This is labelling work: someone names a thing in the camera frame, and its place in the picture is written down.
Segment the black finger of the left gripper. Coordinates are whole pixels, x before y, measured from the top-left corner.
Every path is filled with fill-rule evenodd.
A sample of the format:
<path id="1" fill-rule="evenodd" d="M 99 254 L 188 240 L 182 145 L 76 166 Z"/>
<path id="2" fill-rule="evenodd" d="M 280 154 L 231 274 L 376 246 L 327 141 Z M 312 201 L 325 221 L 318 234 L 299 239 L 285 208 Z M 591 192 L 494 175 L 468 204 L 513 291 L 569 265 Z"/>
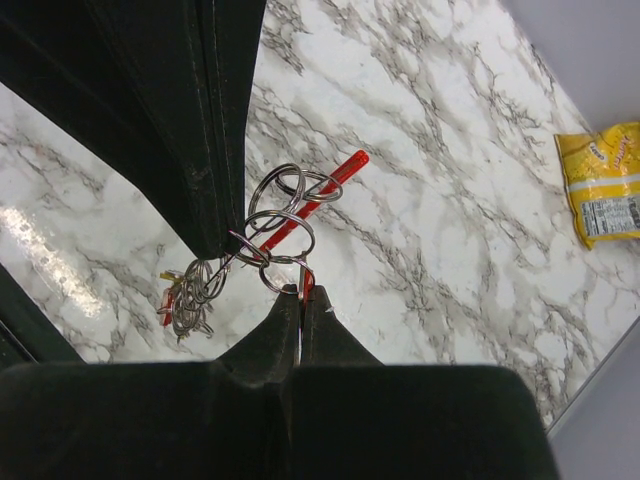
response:
<path id="1" fill-rule="evenodd" d="M 5 1 L 1 80 L 200 259 L 240 248 L 262 1 Z"/>

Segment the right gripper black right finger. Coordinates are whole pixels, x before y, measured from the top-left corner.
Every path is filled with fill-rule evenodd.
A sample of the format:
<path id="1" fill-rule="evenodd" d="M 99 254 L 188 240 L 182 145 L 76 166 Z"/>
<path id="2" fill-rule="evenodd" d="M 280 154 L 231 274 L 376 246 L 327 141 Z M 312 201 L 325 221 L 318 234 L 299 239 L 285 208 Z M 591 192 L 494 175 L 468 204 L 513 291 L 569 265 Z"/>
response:
<path id="1" fill-rule="evenodd" d="M 491 365 L 380 364 L 332 312 L 306 303 L 290 377 L 296 479 L 555 479 L 533 396 Z"/>

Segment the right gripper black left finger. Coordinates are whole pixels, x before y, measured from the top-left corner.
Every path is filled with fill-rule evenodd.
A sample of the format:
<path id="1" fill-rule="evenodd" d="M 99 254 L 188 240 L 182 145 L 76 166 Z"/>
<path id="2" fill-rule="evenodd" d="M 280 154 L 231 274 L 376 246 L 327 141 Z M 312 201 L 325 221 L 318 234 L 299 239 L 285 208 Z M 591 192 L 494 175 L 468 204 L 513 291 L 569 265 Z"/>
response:
<path id="1" fill-rule="evenodd" d="M 1 375 L 5 479 L 288 479 L 281 387 L 298 292 L 213 361 L 22 364 Z"/>

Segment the metal red key organizer plate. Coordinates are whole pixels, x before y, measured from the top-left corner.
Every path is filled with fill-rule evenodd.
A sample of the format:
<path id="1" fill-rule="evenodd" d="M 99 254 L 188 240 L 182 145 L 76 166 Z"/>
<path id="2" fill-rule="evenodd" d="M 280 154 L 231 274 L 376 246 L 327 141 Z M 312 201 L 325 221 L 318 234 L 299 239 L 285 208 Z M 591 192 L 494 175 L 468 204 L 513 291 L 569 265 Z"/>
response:
<path id="1" fill-rule="evenodd" d="M 304 263 L 316 246 L 316 237 L 308 219 L 324 204 L 338 201 L 344 184 L 369 162 L 369 155 L 359 150 L 330 174 L 304 169 L 293 163 L 281 165 L 258 184 L 252 194 L 242 232 L 233 236 L 240 244 L 233 260 L 265 269 L 273 264 Z M 274 186 L 288 196 L 282 209 L 259 208 L 268 187 Z M 274 250 L 295 229 L 301 228 L 309 237 L 309 246 L 297 255 L 276 255 Z"/>

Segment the large red key tag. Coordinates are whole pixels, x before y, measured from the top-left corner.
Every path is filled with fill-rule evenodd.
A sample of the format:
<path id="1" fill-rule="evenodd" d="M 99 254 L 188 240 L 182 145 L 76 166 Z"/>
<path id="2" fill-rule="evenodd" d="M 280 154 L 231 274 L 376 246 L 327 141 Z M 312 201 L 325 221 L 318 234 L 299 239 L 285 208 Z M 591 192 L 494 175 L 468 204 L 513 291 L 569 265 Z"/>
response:
<path id="1" fill-rule="evenodd" d="M 298 302 L 300 310 L 300 317 L 298 321 L 298 364 L 301 363 L 304 348 L 304 321 L 306 315 L 306 306 L 308 303 L 309 295 L 314 288 L 314 282 L 315 277 L 313 272 L 301 266 L 298 282 Z"/>

